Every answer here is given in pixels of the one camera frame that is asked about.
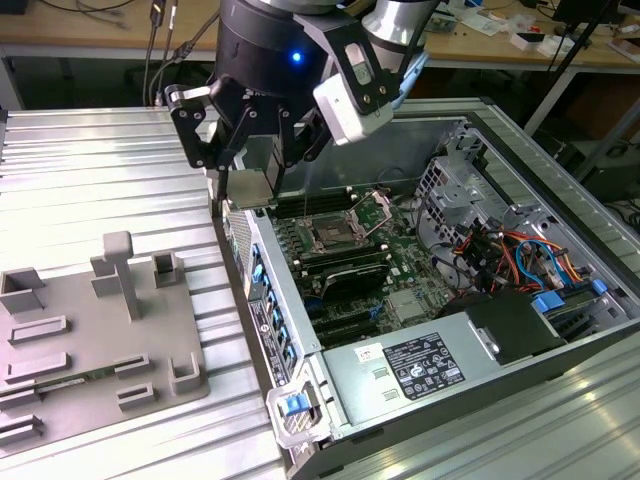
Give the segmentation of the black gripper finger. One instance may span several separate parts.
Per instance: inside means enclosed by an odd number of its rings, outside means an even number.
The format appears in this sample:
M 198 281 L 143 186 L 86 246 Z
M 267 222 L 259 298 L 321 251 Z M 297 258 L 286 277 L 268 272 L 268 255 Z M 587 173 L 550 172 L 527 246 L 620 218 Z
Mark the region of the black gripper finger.
M 203 168 L 211 182 L 211 213 L 222 213 L 234 157 L 255 134 L 259 123 L 259 105 L 246 99 L 232 83 L 187 88 L 171 85 L 165 89 L 167 105 L 189 165 Z M 212 137 L 204 141 L 197 133 L 206 117 L 205 106 L 218 110 Z
M 313 107 L 300 120 L 279 108 L 279 131 L 266 168 L 266 179 L 273 197 L 280 194 L 285 173 L 299 162 L 313 162 L 332 139 L 329 127 L 318 107 Z

